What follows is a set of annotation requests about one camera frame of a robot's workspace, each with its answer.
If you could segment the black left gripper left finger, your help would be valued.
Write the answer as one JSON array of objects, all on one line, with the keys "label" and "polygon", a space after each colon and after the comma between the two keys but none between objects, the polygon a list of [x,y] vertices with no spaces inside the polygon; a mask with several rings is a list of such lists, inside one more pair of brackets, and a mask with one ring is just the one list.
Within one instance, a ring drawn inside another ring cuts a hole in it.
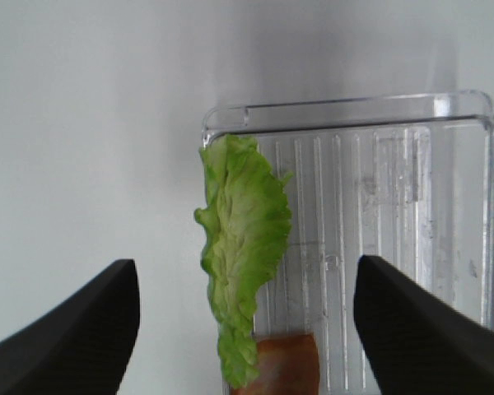
[{"label": "black left gripper left finger", "polygon": [[0,342],[0,394],[116,394],[140,326],[132,259]]}]

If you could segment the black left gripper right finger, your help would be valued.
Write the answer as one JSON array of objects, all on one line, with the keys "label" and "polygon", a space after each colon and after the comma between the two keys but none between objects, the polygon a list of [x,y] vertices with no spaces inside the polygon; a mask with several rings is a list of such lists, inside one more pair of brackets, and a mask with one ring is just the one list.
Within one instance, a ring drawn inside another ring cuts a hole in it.
[{"label": "black left gripper right finger", "polygon": [[494,394],[494,332],[379,256],[358,261],[353,319],[383,394]]}]

